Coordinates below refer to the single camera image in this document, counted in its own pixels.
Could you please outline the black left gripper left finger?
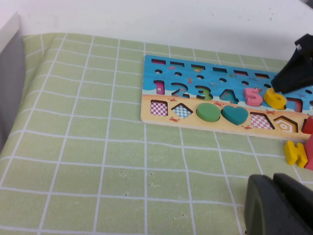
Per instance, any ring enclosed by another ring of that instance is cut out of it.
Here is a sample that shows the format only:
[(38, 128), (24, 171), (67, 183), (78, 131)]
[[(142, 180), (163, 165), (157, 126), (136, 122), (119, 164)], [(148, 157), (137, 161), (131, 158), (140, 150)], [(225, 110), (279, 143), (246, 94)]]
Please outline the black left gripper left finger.
[(273, 177), (249, 177), (244, 208), (248, 235), (311, 235), (309, 227), (296, 214), (274, 183)]

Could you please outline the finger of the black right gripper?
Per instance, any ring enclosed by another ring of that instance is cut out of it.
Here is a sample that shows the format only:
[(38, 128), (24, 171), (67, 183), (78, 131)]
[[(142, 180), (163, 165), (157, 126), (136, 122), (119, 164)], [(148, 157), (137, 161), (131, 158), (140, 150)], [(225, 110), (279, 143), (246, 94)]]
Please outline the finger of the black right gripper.
[(306, 34), (295, 45), (292, 57), (271, 81), (275, 91), (281, 91), (288, 78), (313, 76), (313, 36)]
[(283, 88), (281, 90), (281, 93), (290, 93), (293, 91), (297, 91), (299, 89), (312, 86), (313, 85), (313, 77), (307, 76), (307, 77), (291, 77), (286, 79), (283, 82)]

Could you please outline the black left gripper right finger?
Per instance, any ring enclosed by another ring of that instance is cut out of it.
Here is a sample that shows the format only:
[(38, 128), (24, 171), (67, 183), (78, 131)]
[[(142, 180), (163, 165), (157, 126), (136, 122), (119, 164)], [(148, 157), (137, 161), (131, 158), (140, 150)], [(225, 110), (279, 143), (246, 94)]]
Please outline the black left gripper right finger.
[(273, 181), (278, 186), (296, 214), (309, 227), (313, 226), (313, 191), (284, 173), (275, 173)]

